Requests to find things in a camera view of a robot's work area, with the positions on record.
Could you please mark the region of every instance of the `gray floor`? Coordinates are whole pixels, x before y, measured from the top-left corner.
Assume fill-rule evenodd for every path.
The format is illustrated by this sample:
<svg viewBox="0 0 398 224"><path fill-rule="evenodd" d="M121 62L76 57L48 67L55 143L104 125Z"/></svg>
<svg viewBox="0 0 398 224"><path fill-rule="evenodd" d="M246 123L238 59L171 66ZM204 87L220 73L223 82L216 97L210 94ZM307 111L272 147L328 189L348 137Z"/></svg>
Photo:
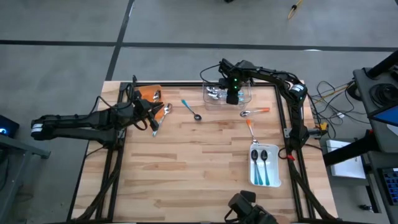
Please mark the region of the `gray floor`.
<svg viewBox="0 0 398 224"><path fill-rule="evenodd" d="M0 0L0 39L114 42L128 0L25 1ZM316 45L397 47L398 6L393 0L304 1L287 21L295 1L136 0L125 42L203 44ZM50 149L51 158L35 158L22 192L32 194L16 203L11 220L28 223L66 219L83 159L86 141L30 137L31 119L43 114L86 113L100 93L113 47L0 45L0 113L21 124L17 138ZM113 80L199 80L198 72L222 58L250 60L256 65L297 74L312 95L322 81L340 85L356 68L371 67L389 52L309 52L294 50L220 50L122 48ZM216 79L217 72L206 74ZM364 112L361 102L352 100ZM349 110L344 95L332 105ZM360 114L355 118L367 121ZM370 128L345 117L335 126L337 138L361 137ZM385 213L356 206L369 203L361 182L330 179L340 218L386 223Z"/></svg>

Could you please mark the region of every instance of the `metal spoon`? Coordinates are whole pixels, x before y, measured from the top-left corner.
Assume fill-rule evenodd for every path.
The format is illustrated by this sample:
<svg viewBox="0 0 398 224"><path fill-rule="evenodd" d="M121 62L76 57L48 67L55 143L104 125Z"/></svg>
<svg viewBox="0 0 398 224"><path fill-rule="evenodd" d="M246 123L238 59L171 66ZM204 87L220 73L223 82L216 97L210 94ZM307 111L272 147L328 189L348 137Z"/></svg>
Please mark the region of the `metal spoon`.
<svg viewBox="0 0 398 224"><path fill-rule="evenodd" d="M264 109L255 110L255 111L242 111L241 117L249 116L251 113L268 112L268 111L269 111L269 108L264 108Z"/></svg>
<svg viewBox="0 0 398 224"><path fill-rule="evenodd" d="M247 119L247 120L246 120L246 123L247 123L248 126L249 126L250 133L251 133L251 137L253 138L252 143L253 143L253 144L259 144L259 141L257 141L257 140L254 138L253 129L251 128L251 120Z"/></svg>
<svg viewBox="0 0 398 224"><path fill-rule="evenodd" d="M263 150L261 152L261 159L264 161L264 170L266 172L266 186L269 186L269 179L268 179L268 173L267 173L267 163L266 163L266 160L268 159L268 152L266 150Z"/></svg>
<svg viewBox="0 0 398 224"><path fill-rule="evenodd" d="M160 119L160 121L159 121L159 127L158 127L157 131L159 130L160 125L162 125L163 120L164 120L164 118L166 117L166 115L167 115L168 113L171 112L172 108L173 108L173 105L172 105L171 103L168 103L167 106L165 106L165 108L163 109L163 110L164 110L164 114L163 114L163 117L162 117L162 118ZM152 133L152 136L153 136L153 137L156 136L157 131L154 131L154 132Z"/></svg>
<svg viewBox="0 0 398 224"><path fill-rule="evenodd" d="M185 100L181 100L181 102L188 108L188 110L190 110L193 113L193 118L195 119L195 121L201 121L201 116L193 112L193 110Z"/></svg>
<svg viewBox="0 0 398 224"><path fill-rule="evenodd" d="M262 179L260 176L260 172L259 172L259 168L257 166L257 159L259 157L259 153L257 152L257 150L253 150L251 151L251 159L254 162L254 184L255 185L262 185Z"/></svg>
<svg viewBox="0 0 398 224"><path fill-rule="evenodd" d="M153 99L154 99L154 103L156 103L156 102L158 102L158 101L159 101L159 99L160 99L160 96L161 96L161 92L160 92L160 90L156 90L156 92L155 92L155 94L154 94L154 97L153 97Z"/></svg>

